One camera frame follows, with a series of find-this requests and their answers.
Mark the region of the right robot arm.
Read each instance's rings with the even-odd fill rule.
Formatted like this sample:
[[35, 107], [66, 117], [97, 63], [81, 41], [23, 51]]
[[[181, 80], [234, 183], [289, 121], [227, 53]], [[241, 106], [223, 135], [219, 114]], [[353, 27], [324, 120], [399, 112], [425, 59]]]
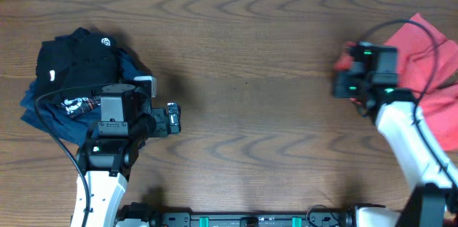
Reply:
[[356, 206], [352, 226], [444, 226], [457, 212], [457, 167], [442, 150], [413, 92], [398, 86], [397, 50], [368, 42], [350, 44], [333, 84], [336, 98], [349, 99], [385, 138], [411, 195], [404, 208]]

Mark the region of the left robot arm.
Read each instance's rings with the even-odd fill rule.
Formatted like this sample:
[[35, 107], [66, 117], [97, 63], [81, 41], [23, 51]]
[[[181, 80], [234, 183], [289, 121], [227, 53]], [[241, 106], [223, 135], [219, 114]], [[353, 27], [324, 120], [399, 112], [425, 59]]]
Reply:
[[152, 107], [152, 88], [142, 83], [102, 88], [101, 119], [77, 151], [80, 176], [72, 226], [161, 226], [145, 203], [122, 206], [132, 166], [146, 140], [181, 131], [180, 106]]

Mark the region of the red orange t-shirt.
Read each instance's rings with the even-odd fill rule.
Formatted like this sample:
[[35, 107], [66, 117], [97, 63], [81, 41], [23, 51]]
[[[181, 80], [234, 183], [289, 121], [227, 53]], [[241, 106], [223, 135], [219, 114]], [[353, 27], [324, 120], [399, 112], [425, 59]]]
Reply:
[[[374, 85], [371, 76], [369, 83], [375, 98], [404, 89], [409, 100], [418, 104], [440, 146], [446, 151], [456, 150], [457, 42], [447, 38], [420, 13], [410, 19], [377, 25], [356, 42], [373, 44], [374, 54], [377, 46], [397, 49], [397, 86]], [[371, 70], [373, 57], [369, 63]], [[361, 108], [372, 114], [375, 107]]]

